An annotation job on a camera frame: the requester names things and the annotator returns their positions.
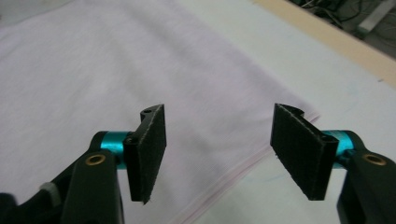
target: white table surface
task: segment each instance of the white table surface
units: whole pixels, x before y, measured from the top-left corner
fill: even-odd
[[[270,5],[267,1],[179,1],[311,103],[321,114],[315,123],[320,130],[354,131],[367,148],[396,160],[396,91],[384,81],[384,73],[374,74],[367,64],[355,63],[380,63],[377,52],[369,52],[374,54],[372,61],[370,55],[366,61],[350,59],[354,50],[361,49],[346,46],[340,52],[336,42],[318,41],[315,30],[309,35],[287,23],[290,18],[262,7]],[[376,71],[388,72],[386,81],[392,83],[395,64],[385,61],[390,66]],[[333,170],[326,200],[309,202],[273,154],[195,223],[339,223],[336,202],[345,173]]]

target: white towel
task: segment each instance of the white towel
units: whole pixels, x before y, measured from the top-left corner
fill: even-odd
[[[98,131],[165,104],[151,201],[126,223],[191,223],[270,148],[274,103],[317,113],[173,1],[77,0],[0,28],[0,191],[19,203]]]

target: white cloth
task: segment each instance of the white cloth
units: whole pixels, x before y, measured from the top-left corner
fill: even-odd
[[[192,222],[272,150],[274,103],[317,115],[172,1],[80,0],[2,27],[0,85],[0,191],[19,203],[96,132],[134,131],[142,109],[165,104],[147,205],[119,172],[126,223]]]

